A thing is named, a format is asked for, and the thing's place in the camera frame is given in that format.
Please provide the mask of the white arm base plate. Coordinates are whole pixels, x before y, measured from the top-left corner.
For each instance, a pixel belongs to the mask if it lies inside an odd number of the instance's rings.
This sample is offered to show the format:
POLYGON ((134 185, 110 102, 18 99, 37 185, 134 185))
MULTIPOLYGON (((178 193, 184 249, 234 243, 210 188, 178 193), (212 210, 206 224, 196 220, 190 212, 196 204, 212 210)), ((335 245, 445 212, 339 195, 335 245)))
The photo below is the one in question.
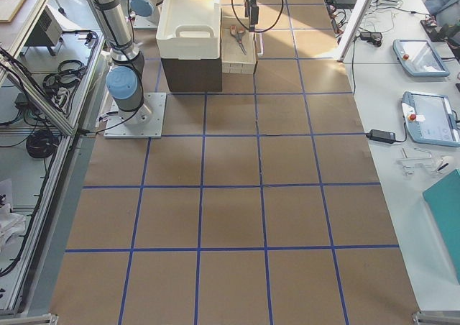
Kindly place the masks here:
POLYGON ((137 30, 154 29, 156 30, 159 24, 159 20, 160 20, 159 16, 143 17, 140 15, 137 15, 134 20, 134 29, 137 29, 137 30))
POLYGON ((165 115, 166 93, 145 93, 144 104, 138 112, 128 119, 131 114, 119 113, 115 100, 111 100, 111 115, 107 119, 107 130, 103 135, 107 139, 161 138, 165 115))

